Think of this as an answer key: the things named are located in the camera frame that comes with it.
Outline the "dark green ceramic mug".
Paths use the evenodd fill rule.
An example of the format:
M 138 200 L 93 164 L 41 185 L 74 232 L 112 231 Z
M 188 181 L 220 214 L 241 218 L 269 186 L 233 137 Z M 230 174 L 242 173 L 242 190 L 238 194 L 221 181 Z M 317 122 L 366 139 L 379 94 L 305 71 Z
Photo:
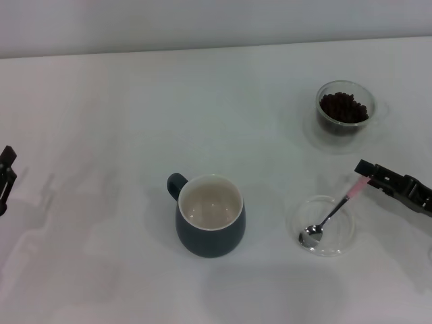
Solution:
M 177 202 L 175 229 L 186 249 L 199 257 L 216 258 L 239 245 L 246 229 L 246 207 L 231 181 L 215 174 L 187 180 L 173 173 L 167 191 Z

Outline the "clear glass cup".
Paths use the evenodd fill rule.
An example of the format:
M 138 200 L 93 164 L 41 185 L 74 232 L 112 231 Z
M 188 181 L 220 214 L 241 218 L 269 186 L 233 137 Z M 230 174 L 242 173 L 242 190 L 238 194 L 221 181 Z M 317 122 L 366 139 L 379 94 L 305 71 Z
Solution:
M 321 110 L 319 106 L 319 101 L 321 100 L 323 95 L 334 94 L 336 92 L 344 92 L 349 95 L 353 94 L 354 100 L 364 105 L 367 108 L 367 113 L 369 115 L 369 119 L 367 121 L 358 124 L 359 129 L 357 132 L 351 135 L 338 136 L 338 137 L 348 137 L 348 136 L 355 136 L 357 134 L 360 134 L 363 130 L 371 126 L 377 125 L 379 122 L 381 122 L 381 120 L 383 120 L 383 118 L 387 114 L 388 108 L 382 107 L 378 103 L 373 93 L 367 88 L 365 88 L 363 85 L 348 80 L 334 80 L 322 85 L 322 87 L 320 87 L 320 89 L 318 90 L 315 96 L 315 115 L 319 126 L 320 124 L 318 122 L 318 117 L 317 117 L 318 112 Z M 330 134 L 329 132 L 325 131 L 321 126 L 320 128 L 324 132 Z

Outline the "pink handled metal spoon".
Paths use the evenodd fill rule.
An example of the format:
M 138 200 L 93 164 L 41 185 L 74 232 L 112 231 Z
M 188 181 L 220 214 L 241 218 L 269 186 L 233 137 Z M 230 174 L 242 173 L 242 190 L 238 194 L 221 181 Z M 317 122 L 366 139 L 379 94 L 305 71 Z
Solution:
M 305 248 L 315 248 L 322 239 L 324 225 L 354 196 L 356 196 L 364 187 L 368 184 L 369 178 L 361 176 L 355 185 L 347 191 L 341 201 L 334 206 L 334 208 L 328 213 L 326 218 L 322 220 L 320 224 L 309 225 L 305 227 L 298 237 L 298 241 L 301 246 Z

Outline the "coffee bean pile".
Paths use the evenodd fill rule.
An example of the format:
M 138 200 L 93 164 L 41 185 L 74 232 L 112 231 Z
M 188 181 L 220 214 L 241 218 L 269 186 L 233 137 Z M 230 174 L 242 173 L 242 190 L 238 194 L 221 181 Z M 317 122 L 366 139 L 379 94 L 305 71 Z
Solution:
M 369 119 L 367 108 L 354 100 L 353 94 L 324 94 L 319 101 L 318 122 L 327 132 L 347 136 L 358 131 L 358 124 Z

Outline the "clear glass saucer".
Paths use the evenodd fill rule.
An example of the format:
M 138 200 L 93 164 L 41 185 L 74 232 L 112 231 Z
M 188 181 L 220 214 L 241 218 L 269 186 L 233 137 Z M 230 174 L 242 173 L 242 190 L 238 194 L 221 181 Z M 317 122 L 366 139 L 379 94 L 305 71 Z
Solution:
M 354 213 L 348 203 L 332 216 L 340 200 L 331 196 L 312 196 L 288 213 L 289 235 L 302 249 L 320 257 L 334 257 L 352 247 L 356 237 Z

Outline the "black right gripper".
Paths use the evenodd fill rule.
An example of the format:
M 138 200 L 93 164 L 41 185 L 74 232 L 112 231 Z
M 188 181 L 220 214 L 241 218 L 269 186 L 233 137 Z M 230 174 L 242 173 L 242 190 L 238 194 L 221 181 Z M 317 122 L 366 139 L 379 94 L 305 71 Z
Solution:
M 355 172 L 369 178 L 368 185 L 385 194 L 394 194 L 396 200 L 412 211 L 432 216 L 432 189 L 419 180 L 363 159 L 355 167 Z

